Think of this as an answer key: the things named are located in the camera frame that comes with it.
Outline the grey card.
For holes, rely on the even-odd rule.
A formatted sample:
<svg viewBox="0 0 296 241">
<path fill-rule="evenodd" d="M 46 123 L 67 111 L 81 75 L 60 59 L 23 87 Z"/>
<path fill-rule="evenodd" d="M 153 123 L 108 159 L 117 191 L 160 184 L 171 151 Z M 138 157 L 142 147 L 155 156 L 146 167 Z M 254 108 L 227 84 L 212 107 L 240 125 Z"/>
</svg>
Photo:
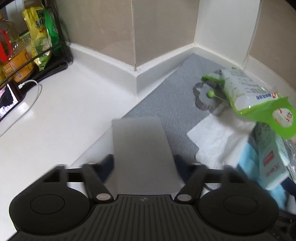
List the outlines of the grey card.
<svg viewBox="0 0 296 241">
<path fill-rule="evenodd" d="M 113 194 L 175 195 L 181 187 L 166 133 L 158 117 L 112 122 L 114 170 L 108 181 Z"/>
</svg>

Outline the grey counter mat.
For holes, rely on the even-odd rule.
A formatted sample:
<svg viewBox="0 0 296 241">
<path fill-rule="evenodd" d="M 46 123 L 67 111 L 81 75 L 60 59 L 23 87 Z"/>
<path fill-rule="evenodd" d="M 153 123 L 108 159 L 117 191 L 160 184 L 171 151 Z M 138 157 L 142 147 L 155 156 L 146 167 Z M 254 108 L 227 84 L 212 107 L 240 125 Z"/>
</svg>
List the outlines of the grey counter mat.
<svg viewBox="0 0 296 241">
<path fill-rule="evenodd" d="M 125 118 L 157 116 L 161 119 L 171 151 L 188 162 L 195 161 L 199 148 L 187 137 L 210 113 L 196 107 L 194 87 L 204 75 L 222 66 L 192 54 L 174 73 L 130 110 Z"/>
</svg>

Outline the white blue milk carton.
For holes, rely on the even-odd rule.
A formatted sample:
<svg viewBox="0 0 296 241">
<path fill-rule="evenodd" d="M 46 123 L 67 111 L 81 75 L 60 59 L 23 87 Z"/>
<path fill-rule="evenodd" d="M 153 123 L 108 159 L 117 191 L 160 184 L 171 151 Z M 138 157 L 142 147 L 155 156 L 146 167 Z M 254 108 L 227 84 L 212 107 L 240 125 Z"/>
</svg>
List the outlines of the white blue milk carton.
<svg viewBox="0 0 296 241">
<path fill-rule="evenodd" d="M 254 128 L 259 157 L 260 182 L 264 189 L 273 190 L 286 180 L 290 173 L 290 159 L 282 140 L 268 124 L 257 123 Z"/>
</svg>

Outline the yellow seasoning packet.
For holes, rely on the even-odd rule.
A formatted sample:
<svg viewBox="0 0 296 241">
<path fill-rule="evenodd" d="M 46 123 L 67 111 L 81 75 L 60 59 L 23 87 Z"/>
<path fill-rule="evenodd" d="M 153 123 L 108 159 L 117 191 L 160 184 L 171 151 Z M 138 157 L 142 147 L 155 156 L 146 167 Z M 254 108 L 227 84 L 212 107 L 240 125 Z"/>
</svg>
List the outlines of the yellow seasoning packet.
<svg viewBox="0 0 296 241">
<path fill-rule="evenodd" d="M 31 37 L 31 54 L 35 58 L 51 47 L 45 27 L 45 11 L 42 6 L 30 7 L 22 12 Z"/>
</svg>

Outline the green white snack bag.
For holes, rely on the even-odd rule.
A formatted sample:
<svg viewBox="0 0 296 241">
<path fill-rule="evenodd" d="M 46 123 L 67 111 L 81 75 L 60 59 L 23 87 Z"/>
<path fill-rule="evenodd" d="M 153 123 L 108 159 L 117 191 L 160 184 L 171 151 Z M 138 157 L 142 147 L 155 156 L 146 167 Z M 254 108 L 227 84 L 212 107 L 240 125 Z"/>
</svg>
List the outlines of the green white snack bag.
<svg viewBox="0 0 296 241">
<path fill-rule="evenodd" d="M 217 83 L 237 114 L 268 124 L 283 138 L 295 137 L 295 109 L 287 97 L 264 90 L 235 68 L 219 69 L 203 76 L 202 80 Z"/>
</svg>

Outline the green seasoning packet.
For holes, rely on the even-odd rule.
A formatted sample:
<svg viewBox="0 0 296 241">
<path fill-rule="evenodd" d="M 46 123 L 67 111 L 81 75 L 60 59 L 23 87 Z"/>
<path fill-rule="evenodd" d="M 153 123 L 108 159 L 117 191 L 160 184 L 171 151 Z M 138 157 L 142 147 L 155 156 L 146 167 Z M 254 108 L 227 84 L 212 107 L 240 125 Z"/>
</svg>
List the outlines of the green seasoning packet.
<svg viewBox="0 0 296 241">
<path fill-rule="evenodd" d="M 54 19 L 51 17 L 47 9 L 44 9 L 44 14 L 45 14 L 45 27 L 48 33 L 48 40 L 49 40 L 50 46 L 53 47 L 60 43 L 58 29 L 56 27 L 56 23 Z"/>
</svg>

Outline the smartphone with lit screen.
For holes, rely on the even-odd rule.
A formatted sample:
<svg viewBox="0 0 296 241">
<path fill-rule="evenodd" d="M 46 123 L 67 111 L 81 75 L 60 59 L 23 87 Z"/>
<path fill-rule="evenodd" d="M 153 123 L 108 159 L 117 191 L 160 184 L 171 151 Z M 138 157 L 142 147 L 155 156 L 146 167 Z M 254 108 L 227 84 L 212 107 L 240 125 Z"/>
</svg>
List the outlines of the smartphone with lit screen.
<svg viewBox="0 0 296 241">
<path fill-rule="evenodd" d="M 0 118 L 1 121 L 8 115 L 21 101 L 23 100 L 23 94 L 14 81 L 9 82 L 3 88 L 1 88 L 1 100 L 0 100 Z"/>
</svg>

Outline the light blue cloth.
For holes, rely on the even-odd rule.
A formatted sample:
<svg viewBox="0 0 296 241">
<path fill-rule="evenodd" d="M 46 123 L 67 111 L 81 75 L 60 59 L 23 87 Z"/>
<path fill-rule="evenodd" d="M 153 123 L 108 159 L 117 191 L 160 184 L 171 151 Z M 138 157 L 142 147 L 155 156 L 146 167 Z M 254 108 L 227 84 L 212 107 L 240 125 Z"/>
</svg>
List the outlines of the light blue cloth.
<svg viewBox="0 0 296 241">
<path fill-rule="evenodd" d="M 262 186 L 259 173 L 259 157 L 250 143 L 245 145 L 237 169 L 244 172 L 251 181 Z M 277 185 L 273 190 L 267 190 L 267 192 L 276 201 L 280 210 L 286 210 L 287 195 L 281 185 Z"/>
</svg>

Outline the white paper towel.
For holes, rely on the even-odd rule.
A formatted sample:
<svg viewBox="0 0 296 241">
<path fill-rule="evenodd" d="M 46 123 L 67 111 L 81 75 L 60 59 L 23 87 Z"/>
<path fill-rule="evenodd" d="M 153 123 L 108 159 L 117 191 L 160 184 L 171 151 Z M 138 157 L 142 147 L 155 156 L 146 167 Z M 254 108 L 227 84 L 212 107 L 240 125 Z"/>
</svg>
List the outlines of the white paper towel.
<svg viewBox="0 0 296 241">
<path fill-rule="evenodd" d="M 198 162 L 210 169 L 235 168 L 255 125 L 230 108 L 220 116 L 210 114 L 187 132 L 187 137 L 198 147 Z"/>
</svg>

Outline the cooking oil bottle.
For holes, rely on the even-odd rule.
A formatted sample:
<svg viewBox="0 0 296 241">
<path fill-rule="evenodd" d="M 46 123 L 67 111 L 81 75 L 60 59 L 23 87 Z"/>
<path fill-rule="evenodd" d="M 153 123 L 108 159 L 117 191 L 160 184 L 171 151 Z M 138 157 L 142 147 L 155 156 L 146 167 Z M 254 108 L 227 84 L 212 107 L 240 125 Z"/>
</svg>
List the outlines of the cooking oil bottle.
<svg viewBox="0 0 296 241">
<path fill-rule="evenodd" d="M 28 78 L 34 70 L 34 62 L 26 49 L 13 22 L 1 14 L 1 74 L 19 83 Z"/>
</svg>

